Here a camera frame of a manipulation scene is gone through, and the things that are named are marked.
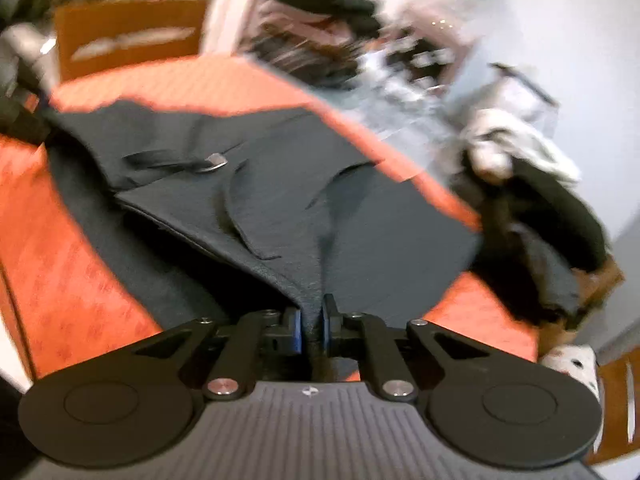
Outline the dark grey trousers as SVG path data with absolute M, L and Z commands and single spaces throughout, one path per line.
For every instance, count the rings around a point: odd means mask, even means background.
M 55 113 L 65 206 L 107 267 L 171 328 L 323 297 L 393 326 L 437 304 L 480 239 L 303 108 L 235 117 L 118 101 Z

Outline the orange patterned table mat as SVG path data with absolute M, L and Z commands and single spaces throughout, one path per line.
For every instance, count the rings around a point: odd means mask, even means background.
M 409 182 L 440 212 L 477 230 L 480 218 L 406 155 L 350 122 L 308 92 L 257 65 L 220 55 L 175 58 L 108 70 L 62 84 L 52 102 L 91 112 L 130 99 L 162 112 L 236 116 L 312 110 L 378 171 Z M 158 318 L 132 296 L 91 246 L 63 204 L 42 148 L 1 141 L 2 337 L 16 349 L 4 374 L 37 379 L 160 331 Z

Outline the checkered tablecloth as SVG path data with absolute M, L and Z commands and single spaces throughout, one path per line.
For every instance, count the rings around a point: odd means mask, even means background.
M 360 55 L 358 68 L 358 75 L 344 89 L 314 88 L 312 93 L 420 166 L 435 171 L 439 179 L 460 172 L 460 130 L 447 117 L 435 91 L 403 81 L 386 66 L 383 51 Z

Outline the cream white sweater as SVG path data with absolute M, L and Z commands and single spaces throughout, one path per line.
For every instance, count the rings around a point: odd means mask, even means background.
M 501 183 L 514 174 L 512 159 L 525 160 L 563 184 L 575 185 L 582 172 L 574 160 L 529 122 L 501 108 L 478 110 L 462 130 L 474 174 Z

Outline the wooden chair left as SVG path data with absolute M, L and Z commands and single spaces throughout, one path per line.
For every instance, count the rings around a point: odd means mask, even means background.
M 104 70 L 197 55 L 207 0 L 85 0 L 54 14 L 66 82 Z

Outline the maroon white folded garment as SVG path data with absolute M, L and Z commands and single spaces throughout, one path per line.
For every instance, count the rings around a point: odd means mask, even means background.
M 261 32 L 285 36 L 314 50 L 341 54 L 356 44 L 349 24 L 329 14 L 311 13 L 268 0 L 258 8 L 257 16 Z

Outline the grey plaid folded garment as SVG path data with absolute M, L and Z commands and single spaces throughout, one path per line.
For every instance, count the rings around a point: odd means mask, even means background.
M 250 54 L 281 73 L 320 89 L 345 90 L 359 74 L 362 49 L 356 44 L 328 49 L 307 40 L 262 35 L 250 44 Z

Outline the black folded garment top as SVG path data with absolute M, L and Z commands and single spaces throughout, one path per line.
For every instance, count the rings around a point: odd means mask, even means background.
M 298 10 L 344 21 L 358 38 L 378 38 L 382 28 L 374 0 L 278 0 Z

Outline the pink water dispenser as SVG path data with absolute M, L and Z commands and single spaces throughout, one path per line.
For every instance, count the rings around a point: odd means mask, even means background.
M 480 0 L 407 0 L 390 28 L 385 62 L 416 88 L 444 96 L 480 37 Z

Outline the cardboard box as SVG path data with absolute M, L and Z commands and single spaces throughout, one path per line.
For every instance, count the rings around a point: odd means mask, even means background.
M 572 344 L 590 318 L 603 309 L 612 292 L 625 281 L 625 275 L 612 254 L 596 272 L 586 273 L 577 269 L 573 272 L 579 289 L 579 308 L 575 314 L 541 326 L 538 332 L 540 358 L 557 346 Z

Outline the black garment right pile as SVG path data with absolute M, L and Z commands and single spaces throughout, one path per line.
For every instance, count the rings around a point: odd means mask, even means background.
M 490 183 L 462 155 L 476 198 L 482 244 L 470 270 L 514 318 L 534 325 L 574 318 L 580 310 L 575 271 L 608 260 L 605 234 L 587 206 L 551 174 L 512 157 L 512 174 Z

